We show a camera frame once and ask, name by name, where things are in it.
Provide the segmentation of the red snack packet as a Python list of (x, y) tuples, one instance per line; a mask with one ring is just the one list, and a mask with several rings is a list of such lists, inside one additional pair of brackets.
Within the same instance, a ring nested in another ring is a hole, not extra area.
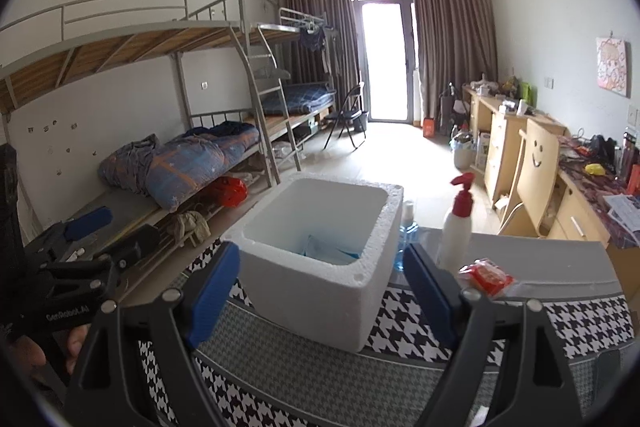
[(463, 265), (458, 275), (460, 280), (491, 298), (498, 297), (515, 282), (511, 274), (487, 258)]

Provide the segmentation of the red plastic bag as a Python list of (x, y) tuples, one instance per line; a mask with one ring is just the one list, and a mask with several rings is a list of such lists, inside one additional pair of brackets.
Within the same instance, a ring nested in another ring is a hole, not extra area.
[(248, 197), (248, 188), (240, 178), (221, 176), (207, 185), (204, 194), (218, 206), (235, 208)]

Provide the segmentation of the white bottle red pump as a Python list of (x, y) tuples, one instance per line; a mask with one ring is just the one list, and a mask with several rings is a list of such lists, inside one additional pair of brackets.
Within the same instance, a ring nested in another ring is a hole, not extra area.
[(463, 265), (472, 235), (472, 219), (474, 199), (471, 187), (475, 174), (466, 172), (451, 181), (453, 186), (460, 186), (454, 196), (454, 203), (442, 227), (442, 237), (436, 255), (440, 269), (456, 275)]

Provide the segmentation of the wooden smiley chair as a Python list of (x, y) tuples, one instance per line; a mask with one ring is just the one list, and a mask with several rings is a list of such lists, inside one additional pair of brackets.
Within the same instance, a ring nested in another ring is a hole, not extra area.
[(559, 135), (529, 119), (520, 137), (515, 176), (498, 234), (547, 237), (556, 215)]

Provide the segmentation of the near metal bunk bed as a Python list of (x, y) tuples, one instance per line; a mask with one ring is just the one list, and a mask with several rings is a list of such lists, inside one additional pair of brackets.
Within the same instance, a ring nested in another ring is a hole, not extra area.
[(245, 102), (228, 30), (275, 17), (267, 0), (72, 0), (3, 23), (1, 138), (17, 150), (24, 241), (99, 197), (99, 163), (122, 144)]

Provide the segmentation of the metal bunk bed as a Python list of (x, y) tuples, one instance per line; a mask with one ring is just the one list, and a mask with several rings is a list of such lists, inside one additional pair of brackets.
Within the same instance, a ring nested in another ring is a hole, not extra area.
[(266, 169), (275, 180), (288, 162), (303, 168), (311, 119), (335, 104), (334, 28), (326, 14), (277, 9), (273, 23), (241, 20), (238, 47)]
[(228, 30), (275, 17), (267, 0), (72, 0), (3, 23), (1, 138), (17, 150), (24, 241), (99, 197), (99, 163), (122, 144), (245, 102)]

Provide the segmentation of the clear bottle blue liquid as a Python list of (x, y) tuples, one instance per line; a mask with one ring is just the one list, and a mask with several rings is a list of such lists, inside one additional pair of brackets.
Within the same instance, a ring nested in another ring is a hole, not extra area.
[(404, 271), (404, 251), (416, 240), (418, 232), (419, 225), (416, 223), (416, 217), (414, 217), (413, 202), (407, 200), (407, 202), (404, 202), (404, 207), (402, 207), (398, 249), (394, 261), (394, 270), (396, 272)]

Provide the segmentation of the white styrofoam box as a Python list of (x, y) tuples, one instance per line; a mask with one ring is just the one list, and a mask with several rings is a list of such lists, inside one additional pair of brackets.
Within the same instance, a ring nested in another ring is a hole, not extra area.
[(357, 352), (378, 315), (399, 242), (396, 184), (295, 173), (222, 234), (259, 315)]

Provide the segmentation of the blue folded bedding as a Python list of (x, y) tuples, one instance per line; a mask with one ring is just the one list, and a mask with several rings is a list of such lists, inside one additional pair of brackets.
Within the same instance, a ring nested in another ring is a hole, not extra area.
[[(334, 103), (335, 91), (324, 83), (292, 84), (283, 87), (286, 106), (290, 115), (304, 115)], [(280, 96), (270, 93), (262, 99), (262, 110), (266, 116), (283, 115)]]

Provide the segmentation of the long wooden desk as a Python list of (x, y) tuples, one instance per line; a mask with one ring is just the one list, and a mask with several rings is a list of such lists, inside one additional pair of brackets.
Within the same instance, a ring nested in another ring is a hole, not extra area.
[(589, 173), (592, 159), (559, 121), (509, 113), (501, 98), (469, 87), (464, 97), (475, 138), (489, 135), (484, 185), (501, 235), (639, 246), (639, 199), (612, 172)]

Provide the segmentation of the far metal bunk bed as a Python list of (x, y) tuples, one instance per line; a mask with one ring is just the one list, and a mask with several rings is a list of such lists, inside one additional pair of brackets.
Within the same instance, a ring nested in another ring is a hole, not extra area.
[(277, 9), (273, 23), (241, 20), (238, 47), (266, 169), (275, 180), (288, 162), (303, 168), (311, 119), (335, 104), (334, 28), (326, 14)]

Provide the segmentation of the black folding chair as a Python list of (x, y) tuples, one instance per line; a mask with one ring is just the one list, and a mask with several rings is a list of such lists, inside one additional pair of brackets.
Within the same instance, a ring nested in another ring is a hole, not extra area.
[(326, 143), (324, 143), (323, 148), (325, 150), (328, 148), (336, 129), (340, 129), (337, 140), (341, 139), (343, 134), (346, 133), (355, 150), (358, 150), (366, 142), (367, 118), (364, 110), (363, 91), (364, 82), (360, 81), (346, 93), (337, 111), (326, 116), (326, 122), (329, 124), (329, 135), (326, 138)]

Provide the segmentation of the glass balcony door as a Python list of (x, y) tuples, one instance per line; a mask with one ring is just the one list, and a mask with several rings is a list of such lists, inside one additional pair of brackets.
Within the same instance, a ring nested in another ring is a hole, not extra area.
[(350, 0), (369, 119), (414, 124), (421, 116), (413, 0)]

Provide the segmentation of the brown curtain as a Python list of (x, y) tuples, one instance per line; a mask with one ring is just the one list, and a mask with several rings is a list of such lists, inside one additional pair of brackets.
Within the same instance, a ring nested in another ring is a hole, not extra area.
[(439, 120), (439, 97), (448, 84), (498, 75), (490, 0), (413, 0), (424, 116)]
[(341, 102), (360, 81), (355, 12), (350, 0), (279, 0), (283, 23), (300, 31), (282, 51), (292, 83), (327, 82)]

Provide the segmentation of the right brown curtain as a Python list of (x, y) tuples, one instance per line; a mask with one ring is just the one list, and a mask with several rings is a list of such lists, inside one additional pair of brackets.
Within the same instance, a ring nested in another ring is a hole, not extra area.
[(490, 0), (413, 0), (424, 116), (439, 120), (439, 97), (448, 84), (498, 75)]

